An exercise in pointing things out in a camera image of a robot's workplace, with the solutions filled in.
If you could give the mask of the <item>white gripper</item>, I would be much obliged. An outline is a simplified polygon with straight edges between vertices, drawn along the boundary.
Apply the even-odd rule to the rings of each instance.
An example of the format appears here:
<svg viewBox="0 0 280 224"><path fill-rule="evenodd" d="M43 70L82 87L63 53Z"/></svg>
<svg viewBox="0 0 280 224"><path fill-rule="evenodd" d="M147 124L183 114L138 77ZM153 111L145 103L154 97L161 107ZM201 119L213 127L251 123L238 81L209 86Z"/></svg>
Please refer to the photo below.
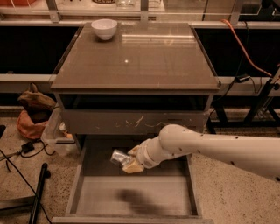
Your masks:
<svg viewBox="0 0 280 224"><path fill-rule="evenodd" d="M136 159L128 162L122 170L128 174L139 173L146 169L151 169L159 162L152 157L152 153L159 149L158 140L147 139L128 151L128 154Z"/></svg>

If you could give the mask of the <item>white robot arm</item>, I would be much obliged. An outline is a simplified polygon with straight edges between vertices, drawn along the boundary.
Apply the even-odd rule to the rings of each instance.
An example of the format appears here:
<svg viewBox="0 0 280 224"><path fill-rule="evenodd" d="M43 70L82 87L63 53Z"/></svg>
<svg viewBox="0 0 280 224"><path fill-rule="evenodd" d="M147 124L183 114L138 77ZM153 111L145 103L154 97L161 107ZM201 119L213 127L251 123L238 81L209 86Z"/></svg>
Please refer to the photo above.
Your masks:
<svg viewBox="0 0 280 224"><path fill-rule="evenodd" d="M142 172L165 160L192 153L233 165L267 179L280 179L280 139L274 137L202 134L169 124L158 136L147 139L129 151L127 173Z"/></svg>

